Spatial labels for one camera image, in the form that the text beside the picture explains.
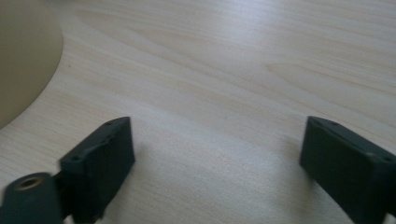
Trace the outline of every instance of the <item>beige circular base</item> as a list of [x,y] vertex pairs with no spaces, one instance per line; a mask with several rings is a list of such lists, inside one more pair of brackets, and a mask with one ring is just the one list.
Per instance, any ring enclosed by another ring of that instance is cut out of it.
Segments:
[[61,29],[41,0],[0,0],[0,128],[44,90],[62,48]]

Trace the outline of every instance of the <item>brass insert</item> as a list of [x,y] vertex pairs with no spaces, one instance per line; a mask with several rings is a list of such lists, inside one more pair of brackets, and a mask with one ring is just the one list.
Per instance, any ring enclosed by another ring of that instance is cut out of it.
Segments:
[[33,176],[29,177],[27,179],[22,180],[20,183],[18,183],[17,187],[15,187],[15,190],[27,190],[34,188],[35,186],[41,184],[43,182],[44,177],[42,176]]

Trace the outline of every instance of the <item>round beige object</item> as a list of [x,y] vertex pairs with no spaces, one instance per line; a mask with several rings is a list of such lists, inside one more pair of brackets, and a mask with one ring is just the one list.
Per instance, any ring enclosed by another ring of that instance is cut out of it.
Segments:
[[0,0],[0,128],[44,90],[61,59],[63,36],[41,0]]

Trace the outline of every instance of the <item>wooden table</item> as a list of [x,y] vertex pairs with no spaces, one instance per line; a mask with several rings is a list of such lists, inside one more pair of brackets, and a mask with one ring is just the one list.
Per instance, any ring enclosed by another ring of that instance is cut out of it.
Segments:
[[351,223],[298,164],[306,117],[396,153],[393,0],[47,0],[64,53],[0,131],[0,187],[132,118],[103,223]]

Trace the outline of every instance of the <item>light wood grain surface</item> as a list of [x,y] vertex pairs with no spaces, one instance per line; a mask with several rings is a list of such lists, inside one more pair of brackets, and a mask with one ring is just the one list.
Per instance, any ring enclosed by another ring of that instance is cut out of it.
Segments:
[[393,0],[48,0],[64,53],[0,131],[0,187],[132,118],[103,223],[351,223],[298,165],[308,115],[396,153]]

